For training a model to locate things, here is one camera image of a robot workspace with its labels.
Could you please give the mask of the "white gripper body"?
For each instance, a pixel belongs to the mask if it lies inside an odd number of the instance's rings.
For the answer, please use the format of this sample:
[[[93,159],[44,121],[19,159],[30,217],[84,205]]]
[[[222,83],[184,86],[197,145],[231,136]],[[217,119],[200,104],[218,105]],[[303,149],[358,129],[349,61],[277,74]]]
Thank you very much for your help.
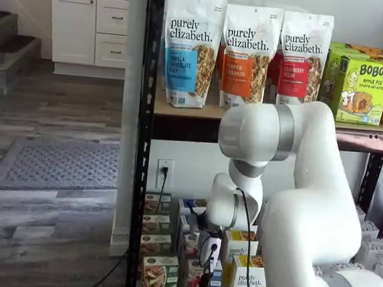
[[[201,268],[209,270],[215,268],[221,251],[221,237],[218,233],[200,232],[197,253]]]

